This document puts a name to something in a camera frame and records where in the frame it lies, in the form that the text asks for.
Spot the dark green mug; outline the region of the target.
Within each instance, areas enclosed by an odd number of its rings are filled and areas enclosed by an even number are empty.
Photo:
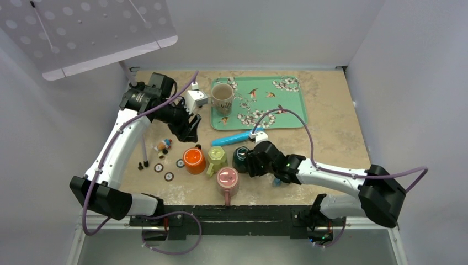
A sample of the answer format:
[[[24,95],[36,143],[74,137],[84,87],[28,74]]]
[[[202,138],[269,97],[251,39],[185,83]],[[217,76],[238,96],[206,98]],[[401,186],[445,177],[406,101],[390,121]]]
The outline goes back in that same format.
[[[247,153],[250,151],[245,146],[238,147],[232,155],[232,166],[238,173],[248,172]]]

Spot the light blue butterfly mug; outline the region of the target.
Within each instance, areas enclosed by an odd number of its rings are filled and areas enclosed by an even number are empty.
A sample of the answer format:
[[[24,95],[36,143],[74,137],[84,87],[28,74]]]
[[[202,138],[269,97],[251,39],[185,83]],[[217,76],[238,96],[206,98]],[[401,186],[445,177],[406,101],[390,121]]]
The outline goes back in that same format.
[[[283,183],[283,182],[281,181],[281,179],[279,179],[279,178],[274,178],[273,181],[272,181],[272,186],[273,186],[273,187],[279,187],[279,186],[282,185],[282,183]]]

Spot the pink mug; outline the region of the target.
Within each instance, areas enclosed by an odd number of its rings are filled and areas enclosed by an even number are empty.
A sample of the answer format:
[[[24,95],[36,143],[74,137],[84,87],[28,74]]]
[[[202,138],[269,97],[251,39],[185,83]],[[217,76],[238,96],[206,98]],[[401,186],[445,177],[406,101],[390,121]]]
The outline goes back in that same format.
[[[217,172],[216,180],[225,206],[230,206],[232,197],[239,190],[240,177],[237,170],[232,167],[223,167]]]

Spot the yellow-green hexagonal mug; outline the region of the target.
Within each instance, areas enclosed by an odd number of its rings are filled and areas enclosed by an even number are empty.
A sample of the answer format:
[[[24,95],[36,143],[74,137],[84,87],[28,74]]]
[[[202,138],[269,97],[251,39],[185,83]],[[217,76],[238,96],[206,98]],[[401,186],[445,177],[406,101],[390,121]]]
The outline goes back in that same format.
[[[208,151],[208,168],[206,174],[211,178],[221,168],[228,166],[227,154],[221,146],[212,146]]]

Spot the beige floral mug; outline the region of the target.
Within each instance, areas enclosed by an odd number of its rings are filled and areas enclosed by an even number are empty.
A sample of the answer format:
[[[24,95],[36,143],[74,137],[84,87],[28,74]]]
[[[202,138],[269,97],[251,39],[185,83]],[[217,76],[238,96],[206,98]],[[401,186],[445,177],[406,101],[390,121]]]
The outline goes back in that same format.
[[[226,83],[215,85],[211,90],[212,106],[218,115],[228,116],[232,111],[233,88]]]

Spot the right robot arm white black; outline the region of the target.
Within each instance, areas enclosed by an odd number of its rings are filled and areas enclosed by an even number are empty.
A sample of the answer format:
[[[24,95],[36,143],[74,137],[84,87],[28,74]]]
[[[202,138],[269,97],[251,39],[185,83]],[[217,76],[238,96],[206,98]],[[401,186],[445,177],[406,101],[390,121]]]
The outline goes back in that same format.
[[[322,186],[342,192],[342,196],[317,198],[310,209],[311,220],[318,225],[329,219],[365,216],[388,228],[396,227],[406,190],[379,166],[347,169],[312,163],[301,155],[284,155],[270,141],[256,144],[246,153],[251,177],[274,175],[284,183]]]

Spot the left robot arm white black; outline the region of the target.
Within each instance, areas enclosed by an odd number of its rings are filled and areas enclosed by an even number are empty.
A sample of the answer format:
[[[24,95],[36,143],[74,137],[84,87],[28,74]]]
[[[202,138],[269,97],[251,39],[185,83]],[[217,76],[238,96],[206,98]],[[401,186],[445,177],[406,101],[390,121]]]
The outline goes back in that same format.
[[[120,190],[126,165],[135,146],[154,120],[168,125],[180,142],[198,140],[201,116],[195,110],[208,103],[194,78],[181,90],[174,79],[153,73],[149,84],[138,82],[122,97],[117,119],[103,149],[84,176],[74,176],[70,189],[84,211],[121,220],[128,215],[143,215],[152,226],[164,220],[162,199],[147,194]]]

